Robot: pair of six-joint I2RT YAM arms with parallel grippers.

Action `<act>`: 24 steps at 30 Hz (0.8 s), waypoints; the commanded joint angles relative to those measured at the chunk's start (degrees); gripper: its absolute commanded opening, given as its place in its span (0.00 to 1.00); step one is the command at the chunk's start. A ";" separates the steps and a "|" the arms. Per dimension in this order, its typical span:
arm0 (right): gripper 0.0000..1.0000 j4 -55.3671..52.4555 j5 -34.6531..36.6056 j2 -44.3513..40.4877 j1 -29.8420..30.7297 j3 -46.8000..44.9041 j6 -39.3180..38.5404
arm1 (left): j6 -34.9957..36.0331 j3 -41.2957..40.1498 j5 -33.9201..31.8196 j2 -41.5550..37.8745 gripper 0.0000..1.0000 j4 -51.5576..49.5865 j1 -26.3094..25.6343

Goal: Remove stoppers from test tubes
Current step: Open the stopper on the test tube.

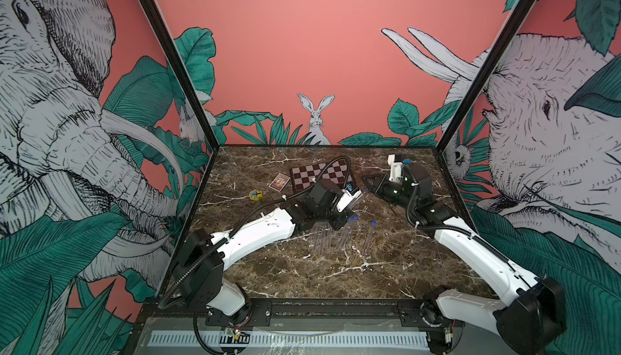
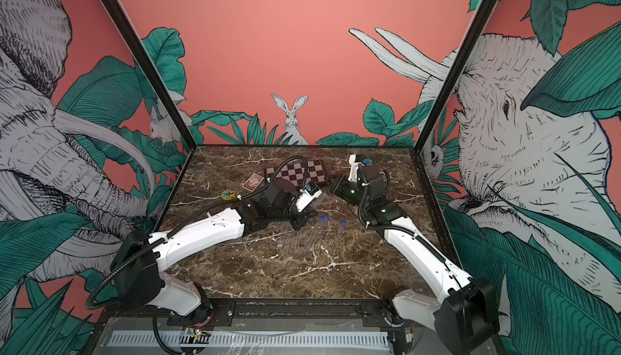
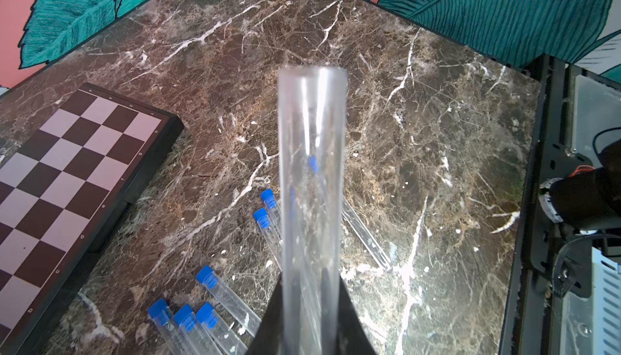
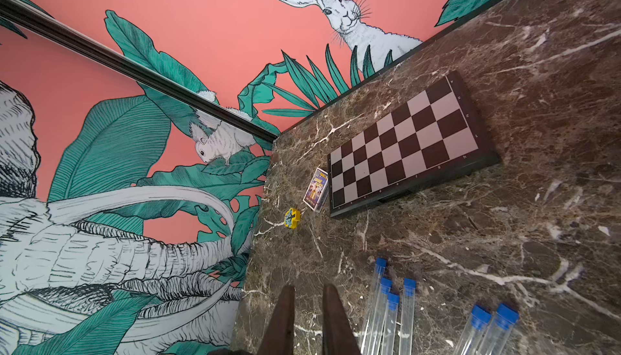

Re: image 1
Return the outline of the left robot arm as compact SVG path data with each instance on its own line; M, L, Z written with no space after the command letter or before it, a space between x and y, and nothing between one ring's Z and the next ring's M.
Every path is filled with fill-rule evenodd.
M360 194L344 176L341 184L327 178L323 168L299 193L259 205L231 230L208 234L198 230L186 239L171 269L174 281L158 301L158 309L185 306L195 313L217 310L230 325L245 324L252 304L240 286L224 273L245 256L272 243L289 239L326 222L339 230L351 216ZM265 214L266 207L272 212Z

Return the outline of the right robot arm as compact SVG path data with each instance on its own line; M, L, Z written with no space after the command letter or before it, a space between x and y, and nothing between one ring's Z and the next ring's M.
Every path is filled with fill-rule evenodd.
M409 225L450 249L496 294L482 298L440 286L423 299L425 322L462 321L498 335L515 353L544 353L567 328L564 287L509 259L437 201L425 168L404 161L392 161L390 167L387 175L362 178L369 192L403 208Z

